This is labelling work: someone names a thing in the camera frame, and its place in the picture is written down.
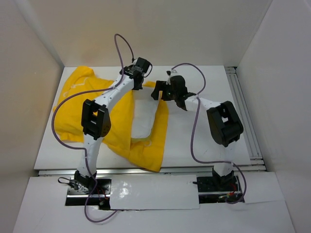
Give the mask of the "yellow pillowcase with white print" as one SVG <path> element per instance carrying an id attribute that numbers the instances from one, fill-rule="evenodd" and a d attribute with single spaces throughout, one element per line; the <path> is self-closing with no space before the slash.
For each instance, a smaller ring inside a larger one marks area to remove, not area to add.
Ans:
<path id="1" fill-rule="evenodd" d="M 54 129 L 62 141 L 84 141 L 81 125 L 83 102 L 98 97 L 101 94 L 99 90 L 108 88 L 112 83 L 112 80 L 97 77 L 93 69 L 87 66 L 79 66 L 72 72 L 58 99 L 60 109 L 54 108 Z M 133 93 L 129 91 L 113 108 L 110 113 L 111 129 L 103 143 L 130 163 L 158 172 L 163 161 L 169 109 L 166 102 L 160 100 L 150 139 L 132 143 Z"/>

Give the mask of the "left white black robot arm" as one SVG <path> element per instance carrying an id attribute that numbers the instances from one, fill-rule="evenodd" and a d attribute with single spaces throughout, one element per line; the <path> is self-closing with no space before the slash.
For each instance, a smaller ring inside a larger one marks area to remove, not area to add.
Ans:
<path id="1" fill-rule="evenodd" d="M 117 79 L 106 91 L 93 100 L 84 101 L 81 121 L 84 152 L 74 174 L 75 182 L 84 193 L 92 193 L 97 186 L 97 158 L 100 145 L 111 129 L 110 113 L 113 107 L 129 91 L 142 89 L 149 69 L 152 69 L 152 64 L 139 57 L 131 65 L 121 69 Z"/>

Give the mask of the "white pillow with yellow edge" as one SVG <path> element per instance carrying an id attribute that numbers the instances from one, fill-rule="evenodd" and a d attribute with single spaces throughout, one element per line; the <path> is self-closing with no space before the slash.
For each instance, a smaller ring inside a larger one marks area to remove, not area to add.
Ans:
<path id="1" fill-rule="evenodd" d="M 152 98 L 136 99 L 134 103 L 131 142 L 147 141 L 152 134 L 159 101 L 155 101 Z"/>

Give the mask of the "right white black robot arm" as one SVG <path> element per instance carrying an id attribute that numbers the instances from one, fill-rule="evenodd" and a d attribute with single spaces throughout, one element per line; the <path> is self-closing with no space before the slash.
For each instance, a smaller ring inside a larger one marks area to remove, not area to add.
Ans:
<path id="1" fill-rule="evenodd" d="M 212 185 L 217 190 L 224 190 L 233 182 L 234 167 L 232 161 L 200 161 L 194 155 L 194 136 L 201 108 L 204 108 L 210 134 L 214 142 L 224 149 L 223 155 L 228 157 L 243 133 L 243 125 L 237 111 L 230 101 L 215 102 L 200 98 L 198 94 L 189 92 L 185 79 L 181 75 L 170 75 L 167 81 L 156 81 L 151 97 L 154 100 L 174 101 L 184 111 L 195 112 L 194 124 L 190 137 L 190 153 L 194 161 L 200 164 L 213 164 Z"/>

